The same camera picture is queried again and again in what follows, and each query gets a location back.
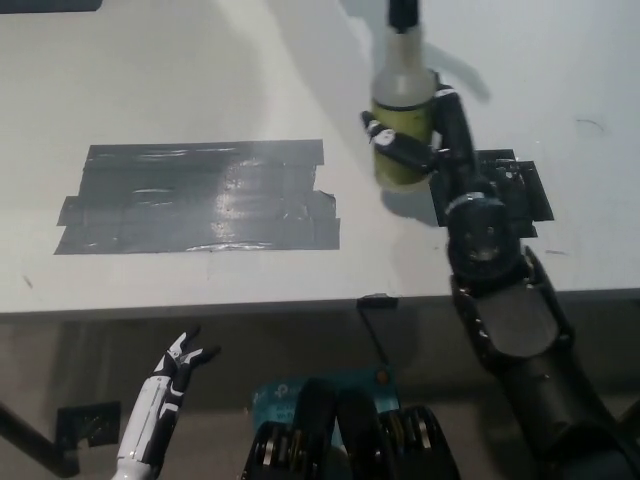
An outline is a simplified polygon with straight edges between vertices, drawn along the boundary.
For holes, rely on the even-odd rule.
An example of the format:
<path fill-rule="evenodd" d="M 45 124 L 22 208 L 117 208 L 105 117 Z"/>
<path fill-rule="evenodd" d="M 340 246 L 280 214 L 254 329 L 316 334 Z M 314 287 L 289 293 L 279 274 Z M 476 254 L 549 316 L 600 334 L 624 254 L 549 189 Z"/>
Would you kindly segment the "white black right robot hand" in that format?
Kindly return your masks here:
<path fill-rule="evenodd" d="M 434 96 L 423 107 L 428 130 L 440 136 L 440 144 L 402 132 L 380 113 L 363 111 L 361 122 L 374 149 L 374 173 L 379 185 L 405 193 L 434 174 L 445 182 L 449 202 L 459 197 L 489 197 L 491 186 L 480 173 L 460 95 L 435 76 Z"/>

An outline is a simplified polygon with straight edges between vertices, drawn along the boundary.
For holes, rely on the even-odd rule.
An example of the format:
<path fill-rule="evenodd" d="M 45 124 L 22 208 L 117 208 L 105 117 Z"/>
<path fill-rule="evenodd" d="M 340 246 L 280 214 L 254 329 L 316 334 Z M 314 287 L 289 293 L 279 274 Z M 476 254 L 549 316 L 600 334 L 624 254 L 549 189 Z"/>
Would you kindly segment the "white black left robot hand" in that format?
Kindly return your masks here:
<path fill-rule="evenodd" d="M 219 346 L 191 347 L 198 326 L 181 333 L 143 382 L 121 441 L 118 456 L 152 464 L 166 454 L 191 376 L 215 358 Z"/>

